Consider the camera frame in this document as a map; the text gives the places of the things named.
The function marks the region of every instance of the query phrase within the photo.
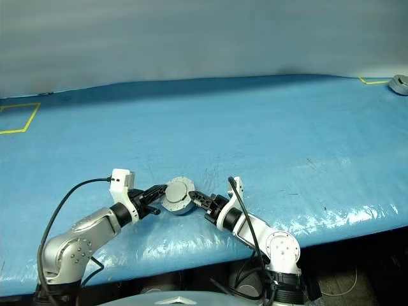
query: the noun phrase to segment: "cable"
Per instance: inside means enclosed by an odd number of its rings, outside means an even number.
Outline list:
[[[223,285],[221,285],[219,282],[217,282],[215,279],[210,279],[210,282],[217,287],[218,289],[220,289],[223,293],[225,293],[226,295],[233,295],[232,292],[230,290],[228,290],[227,288],[225,288]]]
[[[243,263],[243,265],[241,266],[241,268],[239,269],[237,276],[235,277],[235,282],[234,282],[234,289],[237,288],[238,286],[238,280],[240,279],[241,273],[244,270],[244,268],[251,262],[251,259],[255,257],[255,251],[252,252],[250,258],[248,258],[245,263]]]
[[[240,195],[238,194],[237,188],[235,187],[236,182],[235,182],[233,177],[229,177],[228,182],[231,185],[231,188],[232,188],[232,190],[233,190],[235,196],[237,197],[237,200],[238,200],[238,202],[239,202],[239,204],[241,206],[242,212],[245,215],[245,220],[248,223],[248,227],[249,227],[249,230],[251,231],[252,239],[254,240],[255,250],[258,253],[259,263],[261,264],[261,269],[262,269],[262,273],[264,275],[264,278],[270,278],[268,272],[266,271],[265,265],[263,264],[262,253],[261,253],[261,250],[259,249],[258,239],[256,238],[254,227],[252,226],[251,219],[248,216],[248,211],[245,208],[244,202],[242,201]]]
[[[77,190],[79,187],[89,184],[89,183],[93,183],[93,182],[110,182],[110,177],[108,178],[95,178],[93,180],[86,180],[82,183],[79,183],[78,185],[74,186],[70,191],[68,191],[68,193],[65,195],[65,197],[61,200],[61,202],[58,204],[57,208],[54,210],[54,213],[52,214],[47,227],[45,228],[43,237],[41,238],[41,243],[40,246],[38,247],[38,251],[37,251],[37,270],[38,270],[38,278],[40,280],[40,284],[41,286],[44,287],[44,290],[46,293],[49,293],[49,287],[47,284],[47,280],[45,279],[45,274],[44,274],[44,270],[43,270],[43,261],[42,261],[42,254],[44,251],[44,246],[45,246],[45,242],[47,241],[47,237],[48,234],[50,233],[51,230],[51,226],[53,225],[55,218],[57,217],[57,214],[59,213],[59,211],[61,210],[62,206],[64,205],[64,203],[66,202],[66,200],[69,198],[69,196],[75,191]],[[57,300],[52,296],[52,295],[48,295],[48,299],[50,300],[51,304],[54,306],[58,306],[58,302]]]
[[[246,271],[246,272],[244,273],[244,276],[241,277],[241,278],[238,280],[238,282],[235,283],[235,288],[237,288],[237,287],[239,286],[239,284],[240,284],[244,279],[246,279],[248,276],[250,276],[252,273],[258,272],[258,271],[261,271],[261,267],[260,267],[260,266],[257,266],[256,268],[252,268],[252,269]]]
[[[251,296],[251,295],[246,295],[244,293],[241,293],[241,292],[239,292],[237,290],[234,290],[234,289],[232,289],[230,287],[223,286],[219,282],[217,282],[215,279],[210,279],[210,281],[211,281],[212,284],[214,284],[218,289],[220,289],[226,295],[232,295],[232,296],[239,295],[239,296],[242,296],[243,298],[247,298],[249,300],[257,301],[257,300],[259,300],[259,299],[261,299],[263,297],[263,294],[265,292],[264,290],[262,290],[260,295]]]
[[[345,291],[343,293],[336,293],[336,294],[325,293],[323,291],[320,291],[320,292],[321,292],[322,295],[326,295],[326,296],[343,296],[343,295],[346,295],[346,294],[350,293],[351,290],[354,289],[356,284],[357,284],[357,266],[356,266],[356,277],[354,278],[354,283],[353,283],[353,285],[351,285],[350,289],[348,289],[347,291]]]
[[[81,287],[84,287],[91,278],[93,278],[96,274],[98,274],[100,271],[102,271],[105,268],[105,266],[102,263],[100,263],[94,256],[91,257],[91,260],[99,266],[99,269],[89,274],[88,277],[82,282]]]
[[[270,299],[268,303],[265,304],[265,306],[272,306],[273,301],[275,300],[275,295],[276,295],[276,290],[272,289],[272,294],[270,296]]]

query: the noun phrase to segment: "round object in corner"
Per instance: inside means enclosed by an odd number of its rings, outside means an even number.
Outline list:
[[[397,94],[408,96],[408,76],[396,75],[390,80],[388,86]]]
[[[167,183],[161,204],[165,209],[175,215],[185,214],[195,206],[189,196],[189,191],[194,190],[196,190],[194,183],[189,178],[173,178]]]

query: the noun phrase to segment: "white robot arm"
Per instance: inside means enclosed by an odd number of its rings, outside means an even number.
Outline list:
[[[191,191],[189,195],[197,206],[207,211],[205,218],[219,230],[231,231],[239,241],[255,249],[249,227],[250,222],[259,250],[269,260],[265,268],[272,282],[273,299],[283,305],[302,305],[303,293],[300,280],[302,272],[296,265],[300,257],[299,243],[290,233],[273,229],[252,214],[245,216],[238,200],[238,197],[242,199],[244,191],[242,181],[240,177],[235,177],[233,181],[237,193],[230,188],[228,191],[230,199],[214,194],[209,197],[199,191]]]

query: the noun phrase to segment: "cylindrical object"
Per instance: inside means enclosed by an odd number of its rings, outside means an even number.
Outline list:
[[[303,305],[303,293],[299,275],[272,272],[272,277],[280,284],[280,287],[276,290],[276,302]]]
[[[160,291],[174,291],[180,289],[179,272],[170,272],[149,277],[145,286],[140,291],[142,293],[153,293]]]
[[[48,299],[48,296],[52,295],[59,304],[63,302],[66,306],[74,306],[80,288],[81,280],[69,284],[48,285],[49,292],[45,292],[44,287],[37,285],[31,305],[51,306],[53,303]]]
[[[235,279],[237,278],[237,274],[239,273],[240,268],[242,267],[244,263],[245,263],[245,260],[235,261],[230,264],[228,284],[231,288],[235,287]],[[253,269],[253,265],[246,265],[245,268],[242,269],[241,271],[240,278],[242,278],[251,269]],[[254,273],[249,274],[244,279],[242,279],[241,282],[239,282],[237,288],[234,288],[234,289],[245,295],[258,296],[262,292],[262,282],[258,276],[258,273],[254,272]],[[259,300],[258,302],[254,302],[254,303],[257,303],[258,305],[262,304],[261,300]]]
[[[162,197],[161,204],[173,214],[185,214],[195,206],[189,195],[189,192],[194,190],[195,186],[189,178],[173,178],[167,183],[167,188]]]
[[[222,226],[229,231],[233,231],[235,224],[238,222],[238,219],[242,215],[242,211],[233,207],[229,212],[225,215],[224,222]]]
[[[116,203],[114,206],[111,206],[110,209],[112,209],[112,211],[116,215],[117,221],[119,222],[121,228],[132,221],[130,212],[122,203]]]
[[[388,86],[397,94],[408,96],[408,76],[395,75],[390,80]]]

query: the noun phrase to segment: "table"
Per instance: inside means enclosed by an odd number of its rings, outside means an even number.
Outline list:
[[[408,99],[385,84],[334,76],[137,82],[2,99],[40,103],[25,133],[0,135],[0,296],[35,289],[36,251],[65,193],[113,168],[146,189],[186,176],[226,195],[241,176],[250,212],[302,247],[408,225]],[[7,108],[1,128],[36,106]],[[84,186],[51,236],[101,207],[108,183]],[[248,257],[196,209],[126,226],[95,257],[101,284]],[[87,274],[96,267],[89,264]]]

